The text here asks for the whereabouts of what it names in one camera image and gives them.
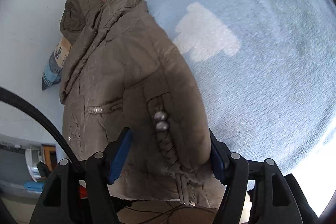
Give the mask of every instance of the puffer jacket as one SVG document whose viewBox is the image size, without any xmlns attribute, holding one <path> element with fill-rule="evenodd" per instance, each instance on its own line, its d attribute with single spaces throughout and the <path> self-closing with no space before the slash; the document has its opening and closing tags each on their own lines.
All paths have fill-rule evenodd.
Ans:
<svg viewBox="0 0 336 224">
<path fill-rule="evenodd" d="M 224 188 L 211 171 L 197 83 L 146 2 L 67 0 L 60 30 L 72 44 L 60 84 L 63 136 L 77 157 L 103 151 L 129 127 L 132 147 L 111 195 L 218 208 Z M 158 111 L 169 130 L 155 130 Z"/>
</svg>

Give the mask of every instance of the black cable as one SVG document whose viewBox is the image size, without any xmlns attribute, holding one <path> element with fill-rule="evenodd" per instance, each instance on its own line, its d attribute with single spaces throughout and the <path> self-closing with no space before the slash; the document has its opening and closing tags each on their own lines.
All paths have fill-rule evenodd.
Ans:
<svg viewBox="0 0 336 224">
<path fill-rule="evenodd" d="M 70 146 L 67 144 L 61 133 L 57 128 L 44 116 L 36 107 L 28 103 L 26 100 L 22 99 L 20 96 L 10 92 L 2 87 L 0 87 L 0 101 L 9 104 L 17 109 L 23 111 L 25 114 L 37 121 L 41 126 L 43 126 L 46 131 L 48 131 L 51 136 L 57 141 L 60 147 L 69 157 L 70 161 L 74 164 L 75 168 L 83 173 L 84 170 L 79 163 L 79 160 L 71 150 Z"/>
<path fill-rule="evenodd" d="M 165 200 L 165 202 L 166 202 L 171 208 L 173 208 L 173 206 L 170 205 L 170 203 L 169 203 L 167 200 Z"/>
<path fill-rule="evenodd" d="M 140 212 L 140 213 L 166 214 L 166 212 L 141 211 L 141 210 L 136 210 L 136 209 L 133 209 L 133 208 L 130 208 L 130 207 L 125 207 L 125 208 L 127 208 L 129 210 L 132 210 L 132 211 Z"/>
<path fill-rule="evenodd" d="M 160 224 L 163 224 L 163 223 L 165 223 L 166 221 L 167 221 L 167 223 L 168 223 L 168 222 L 169 222 L 169 219 L 170 219 L 170 217 L 173 215 L 173 213 L 174 213 L 174 212 L 170 213 L 170 215 L 168 215 L 167 218 L 166 218 L 164 221 L 162 221 Z"/>
<path fill-rule="evenodd" d="M 163 216 L 163 215 L 167 215 L 167 214 L 169 214 L 168 216 L 167 216 L 167 218 L 163 221 L 163 222 L 161 222 L 161 223 L 164 223 L 164 222 L 166 222 L 167 220 L 169 220 L 169 218 L 173 215 L 173 213 L 175 213 L 176 211 L 179 211 L 179 210 L 181 210 L 181 209 L 199 209 L 199 210 L 202 210 L 202 211 L 206 211 L 206 212 L 209 212 L 209 213 L 211 213 L 211 211 L 209 211 L 209 210 L 207 210 L 207 209 L 205 209 L 205 208 L 192 208 L 192 207 L 182 207 L 183 206 L 183 204 L 181 204 L 181 205 L 179 205 L 179 206 L 177 206 L 177 207 L 175 207 L 175 208 L 173 208 L 173 209 L 171 209 L 171 210 L 169 210 L 169 211 L 166 211 L 166 212 L 164 212 L 164 213 L 159 213 L 159 212 L 152 212 L 152 213 L 157 213 L 157 214 L 159 214 L 159 215 L 157 215 L 157 216 L 154 216 L 154 217 L 152 217 L 152 218 L 150 218 L 150 219 L 148 219 L 148 220 L 145 220 L 145 221 L 142 221 L 142 222 L 140 222 L 140 223 L 137 223 L 137 224 L 146 224 L 146 223 L 149 223 L 149 222 L 151 222 L 152 220 L 154 220 L 154 219 L 157 219 L 157 218 L 159 218 L 159 217 L 161 217 L 161 216 Z M 151 211 L 140 211 L 140 210 L 135 210 L 135 209 L 132 209 L 132 208 L 128 208 L 128 207 L 126 207 L 127 209 L 131 209 L 131 210 L 134 210 L 134 211 L 137 211 L 137 212 L 143 212 L 143 213 L 149 213 L 149 212 L 151 212 Z"/>
</svg>

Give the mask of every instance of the light blue blanket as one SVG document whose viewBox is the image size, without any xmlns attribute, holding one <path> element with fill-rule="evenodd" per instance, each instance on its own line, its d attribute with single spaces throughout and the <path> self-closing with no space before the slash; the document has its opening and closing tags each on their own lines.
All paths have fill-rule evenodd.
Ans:
<svg viewBox="0 0 336 224">
<path fill-rule="evenodd" d="M 290 172 L 334 137 L 332 0 L 147 0 L 196 78 L 231 151 Z"/>
</svg>

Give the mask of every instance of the red object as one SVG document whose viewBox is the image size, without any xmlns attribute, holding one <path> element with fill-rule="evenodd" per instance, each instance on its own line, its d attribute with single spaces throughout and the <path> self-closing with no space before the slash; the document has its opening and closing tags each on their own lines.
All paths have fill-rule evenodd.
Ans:
<svg viewBox="0 0 336 224">
<path fill-rule="evenodd" d="M 87 198 L 87 190 L 82 185 L 79 186 L 79 193 L 81 198 Z"/>
</svg>

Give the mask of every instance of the patterned pillowcase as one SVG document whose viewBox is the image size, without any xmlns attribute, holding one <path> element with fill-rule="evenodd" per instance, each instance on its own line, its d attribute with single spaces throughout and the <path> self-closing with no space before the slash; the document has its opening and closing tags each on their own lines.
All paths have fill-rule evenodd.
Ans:
<svg viewBox="0 0 336 224">
<path fill-rule="evenodd" d="M 47 89 L 53 84 L 58 84 L 61 81 L 62 68 L 69 54 L 70 48 L 70 42 L 62 37 L 57 47 L 50 55 L 49 62 L 44 68 L 42 76 L 42 90 Z"/>
</svg>

